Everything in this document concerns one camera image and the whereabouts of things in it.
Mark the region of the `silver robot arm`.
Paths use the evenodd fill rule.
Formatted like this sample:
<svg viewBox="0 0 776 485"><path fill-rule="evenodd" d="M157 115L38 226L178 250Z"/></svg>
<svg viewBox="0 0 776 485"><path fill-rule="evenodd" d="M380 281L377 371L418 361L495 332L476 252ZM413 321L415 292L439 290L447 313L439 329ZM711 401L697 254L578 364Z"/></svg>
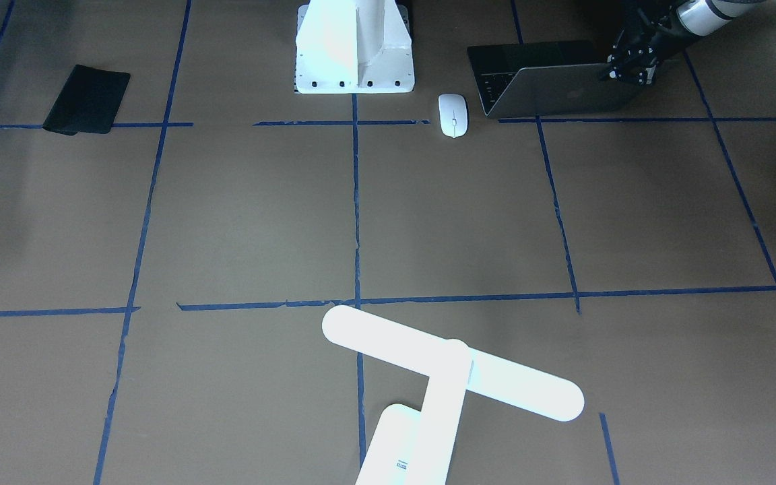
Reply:
<svg viewBox="0 0 776 485"><path fill-rule="evenodd" d="M661 64L759 5L758 1L622 1L622 28L602 78L653 85Z"/></svg>

